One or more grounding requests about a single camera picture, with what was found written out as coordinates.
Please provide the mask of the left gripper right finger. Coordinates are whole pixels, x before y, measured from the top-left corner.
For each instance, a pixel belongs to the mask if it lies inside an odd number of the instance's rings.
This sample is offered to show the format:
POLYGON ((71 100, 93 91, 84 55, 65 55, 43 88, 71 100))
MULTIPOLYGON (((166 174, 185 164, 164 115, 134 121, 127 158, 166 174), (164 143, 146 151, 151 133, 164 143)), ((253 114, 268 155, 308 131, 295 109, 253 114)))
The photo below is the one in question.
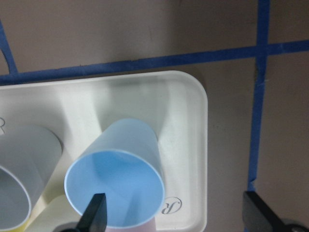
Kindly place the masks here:
POLYGON ((255 191, 243 193, 242 220, 248 232, 290 231, 255 191))

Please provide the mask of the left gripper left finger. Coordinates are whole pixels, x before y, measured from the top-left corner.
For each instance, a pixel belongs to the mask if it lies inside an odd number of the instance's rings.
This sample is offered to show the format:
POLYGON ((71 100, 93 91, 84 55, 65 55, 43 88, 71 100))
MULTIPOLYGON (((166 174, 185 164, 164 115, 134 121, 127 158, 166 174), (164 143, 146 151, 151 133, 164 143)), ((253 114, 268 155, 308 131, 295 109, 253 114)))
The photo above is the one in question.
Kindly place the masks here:
POLYGON ((105 193, 94 194, 84 214, 75 227, 76 232, 104 232, 107 227, 105 193))

